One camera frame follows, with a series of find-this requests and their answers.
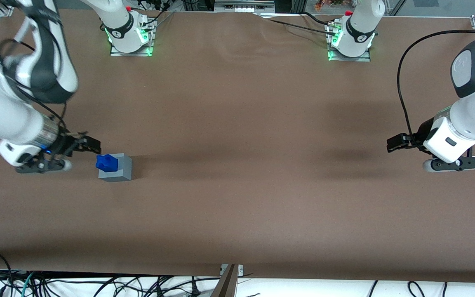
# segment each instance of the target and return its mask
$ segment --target wooden board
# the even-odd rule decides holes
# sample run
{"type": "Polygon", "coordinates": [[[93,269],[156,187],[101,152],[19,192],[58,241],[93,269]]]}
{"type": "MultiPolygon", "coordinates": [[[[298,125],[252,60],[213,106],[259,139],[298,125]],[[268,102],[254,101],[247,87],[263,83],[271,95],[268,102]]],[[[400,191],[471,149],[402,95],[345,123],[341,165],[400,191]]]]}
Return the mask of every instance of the wooden board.
{"type": "MultiPolygon", "coordinates": [[[[132,156],[136,179],[99,180],[90,153],[45,175],[0,157],[0,252],[13,267],[217,275],[236,262],[265,277],[475,281],[475,171],[430,174],[427,155],[386,152],[406,132],[403,51],[468,19],[384,18],[372,61],[350,63],[328,61],[322,35],[252,14],[174,14],[150,58],[108,56],[93,11],[61,17],[80,79],[68,127],[132,156]]],[[[0,20],[0,41],[21,19],[0,20]]],[[[474,38],[411,51],[415,129],[457,100],[450,63],[474,38]]]]}

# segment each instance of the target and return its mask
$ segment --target gray box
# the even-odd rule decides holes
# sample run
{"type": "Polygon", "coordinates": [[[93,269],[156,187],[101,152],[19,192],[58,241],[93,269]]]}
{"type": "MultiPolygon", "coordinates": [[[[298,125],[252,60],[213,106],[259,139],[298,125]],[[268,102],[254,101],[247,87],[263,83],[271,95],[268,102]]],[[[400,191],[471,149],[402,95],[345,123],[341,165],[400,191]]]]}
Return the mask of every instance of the gray box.
{"type": "Polygon", "coordinates": [[[132,180],[132,158],[126,154],[110,154],[118,159],[118,170],[114,172],[104,172],[98,169],[98,178],[107,182],[130,181],[132,180]]]}

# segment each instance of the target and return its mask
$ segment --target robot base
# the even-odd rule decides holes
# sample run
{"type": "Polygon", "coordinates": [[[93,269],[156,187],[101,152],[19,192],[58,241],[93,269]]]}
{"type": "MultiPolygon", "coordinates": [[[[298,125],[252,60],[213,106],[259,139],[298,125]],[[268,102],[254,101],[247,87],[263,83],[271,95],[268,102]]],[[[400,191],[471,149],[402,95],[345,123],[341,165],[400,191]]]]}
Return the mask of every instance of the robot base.
{"type": "MultiPolygon", "coordinates": [[[[324,28],[326,29],[326,32],[333,32],[335,34],[338,33],[339,27],[341,27],[340,23],[341,19],[336,19],[334,22],[330,22],[330,25],[324,25],[324,28]]],[[[334,48],[331,44],[333,42],[333,39],[335,39],[337,36],[327,36],[327,58],[330,61],[350,61],[350,62],[370,62],[371,57],[369,56],[369,49],[366,49],[366,51],[359,57],[351,58],[347,57],[343,54],[341,54],[338,49],[334,48]]]]}
{"type": "Polygon", "coordinates": [[[116,49],[111,45],[109,56],[113,57],[151,57],[153,56],[153,44],[155,43],[155,31],[157,30],[157,21],[145,26],[147,32],[140,32],[140,38],[143,40],[149,40],[140,49],[132,53],[124,53],[116,49]]]}

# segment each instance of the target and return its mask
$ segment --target cable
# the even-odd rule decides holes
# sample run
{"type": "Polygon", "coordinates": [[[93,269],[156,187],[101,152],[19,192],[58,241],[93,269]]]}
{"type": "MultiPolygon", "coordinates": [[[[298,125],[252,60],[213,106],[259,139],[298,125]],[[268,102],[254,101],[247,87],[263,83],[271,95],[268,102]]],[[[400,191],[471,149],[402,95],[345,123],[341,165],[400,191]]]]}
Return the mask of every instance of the cable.
{"type": "Polygon", "coordinates": [[[3,257],[2,254],[0,254],[0,259],[5,262],[5,266],[7,267],[8,270],[8,281],[11,284],[11,289],[10,289],[10,295],[13,296],[13,286],[14,286],[14,280],[12,279],[12,269],[10,268],[10,264],[8,263],[7,259],[3,257]]]}
{"type": "Polygon", "coordinates": [[[335,20],[335,19],[332,19],[332,20],[330,20],[330,21],[324,22],[324,21],[321,21],[320,19],[317,19],[314,15],[311,15],[311,13],[306,12],[306,11],[302,11],[300,14],[307,15],[308,17],[310,17],[311,19],[313,19],[313,21],[315,21],[315,22],[317,22],[317,23],[319,23],[319,24],[322,24],[322,25],[327,25],[327,23],[329,23],[329,22],[335,20]]]}
{"type": "Polygon", "coordinates": [[[301,29],[309,30],[309,31],[313,31],[313,32],[319,32],[319,33],[323,33],[323,34],[326,34],[326,35],[335,35],[333,32],[326,32],[326,31],[322,31],[322,30],[316,30],[316,29],[312,29],[312,28],[307,28],[307,27],[303,27],[303,26],[298,26],[298,25],[294,25],[294,24],[289,24],[289,23],[277,21],[277,20],[275,20],[275,19],[269,19],[269,21],[275,22],[275,23],[278,23],[278,24],[283,24],[283,25],[288,25],[288,26],[296,27],[296,28],[301,28],[301,29]]]}
{"type": "Polygon", "coordinates": [[[471,34],[475,34],[475,31],[474,30],[446,30],[446,31],[439,31],[439,32],[435,32],[435,33],[432,33],[432,34],[429,34],[429,35],[426,35],[424,37],[421,37],[420,39],[417,39],[414,43],[412,43],[403,53],[402,57],[401,57],[401,60],[399,61],[399,66],[398,66],[398,69],[397,69],[397,92],[398,92],[398,95],[399,95],[399,100],[401,100],[401,105],[402,105],[402,109],[403,109],[403,112],[404,112],[404,118],[406,120],[406,125],[408,127],[408,133],[409,133],[409,137],[411,139],[411,142],[420,150],[420,151],[426,151],[424,150],[420,145],[419,143],[417,143],[417,141],[415,140],[415,136],[413,135],[413,132],[412,132],[412,127],[410,125],[410,122],[409,122],[409,117],[408,117],[408,111],[407,111],[407,108],[406,108],[406,105],[404,104],[404,99],[403,99],[403,96],[402,96],[402,92],[401,92],[401,69],[402,69],[402,64],[404,62],[404,58],[406,57],[407,53],[415,46],[417,45],[418,43],[428,39],[428,38],[432,38],[434,36],[438,36],[438,35],[443,35],[443,34],[455,34],[455,33],[471,33],[471,34]]]}
{"type": "Polygon", "coordinates": [[[415,295],[415,294],[412,292],[412,288],[411,288],[411,285],[412,285],[412,284],[414,284],[414,285],[417,287],[417,289],[419,290],[419,292],[421,292],[421,296],[424,297],[424,292],[423,292],[423,290],[421,290],[421,287],[419,286],[419,284],[417,284],[416,282],[414,282],[414,281],[412,281],[412,280],[408,282],[408,291],[409,291],[409,293],[410,293],[413,297],[418,297],[417,295],[415,295]]]}
{"type": "Polygon", "coordinates": [[[445,297],[447,295],[447,286],[448,286],[448,282],[445,282],[443,284],[443,294],[441,294],[441,297],[445,297]]]}
{"type": "Polygon", "coordinates": [[[98,288],[98,290],[93,295],[93,297],[96,297],[98,295],[98,293],[100,293],[100,291],[102,291],[108,284],[111,284],[111,282],[113,282],[115,279],[117,279],[117,278],[110,278],[107,282],[102,284],[102,286],[100,286],[100,288],[98,288]]]}
{"type": "Polygon", "coordinates": [[[164,13],[165,11],[166,11],[166,9],[163,9],[163,10],[160,11],[159,14],[157,14],[157,16],[154,17],[151,21],[146,22],[146,23],[142,23],[142,25],[143,25],[143,26],[146,26],[146,25],[149,25],[149,24],[155,22],[155,21],[160,17],[160,15],[162,15],[162,13],[164,13]]]}
{"type": "Polygon", "coordinates": [[[23,284],[23,290],[21,291],[21,297],[25,297],[25,291],[27,289],[28,283],[31,281],[31,277],[34,274],[34,271],[31,272],[28,276],[27,279],[25,280],[25,283],[23,284]]]}
{"type": "MultiPolygon", "coordinates": [[[[213,280],[219,280],[220,278],[201,278],[199,280],[194,280],[195,282],[202,282],[202,281],[213,281],[213,280]]],[[[164,294],[168,293],[169,291],[172,291],[172,290],[175,290],[175,289],[178,289],[179,287],[181,286],[184,286],[184,285],[187,285],[187,284],[191,284],[192,283],[192,280],[190,280],[189,282],[183,282],[182,284],[178,284],[176,286],[173,286],[169,289],[165,289],[164,291],[162,291],[162,293],[160,295],[157,295],[157,297],[162,297],[164,294]]]]}
{"type": "Polygon", "coordinates": [[[375,286],[377,286],[377,282],[379,282],[379,281],[376,280],[375,282],[373,282],[373,285],[371,286],[371,289],[369,290],[368,297],[371,297],[373,295],[373,290],[375,290],[375,286]]]}

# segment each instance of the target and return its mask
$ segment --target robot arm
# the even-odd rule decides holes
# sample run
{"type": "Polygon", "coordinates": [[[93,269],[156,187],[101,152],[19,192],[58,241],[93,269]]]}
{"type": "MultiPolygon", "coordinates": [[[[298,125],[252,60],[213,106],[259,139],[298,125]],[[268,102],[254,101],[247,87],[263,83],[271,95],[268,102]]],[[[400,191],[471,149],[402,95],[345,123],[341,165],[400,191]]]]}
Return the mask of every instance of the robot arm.
{"type": "MultiPolygon", "coordinates": [[[[424,163],[429,172],[475,169],[475,156],[470,153],[475,145],[475,41],[452,62],[451,77],[460,99],[414,133],[419,148],[434,156],[424,163]]],[[[399,134],[388,139],[388,151],[416,147],[412,141],[407,134],[399,134]]]]}
{"type": "Polygon", "coordinates": [[[332,46],[351,58],[359,57],[371,47],[375,28],[384,16],[386,6],[382,0],[359,1],[353,15],[340,19],[341,32],[332,46]]]}
{"type": "MultiPolygon", "coordinates": [[[[129,12],[121,0],[82,0],[100,15],[109,40],[119,51],[132,52],[147,43],[141,36],[146,16],[129,12]]],[[[100,142],[71,134],[62,119],[56,123],[32,107],[32,102],[65,104],[76,92],[78,78],[68,55],[54,0],[5,0],[25,14],[9,51],[32,30],[34,52],[4,56],[0,46],[0,155],[18,172],[67,170],[64,156],[73,151],[100,153],[100,142]],[[47,164],[44,154],[51,154],[47,164]]]]}

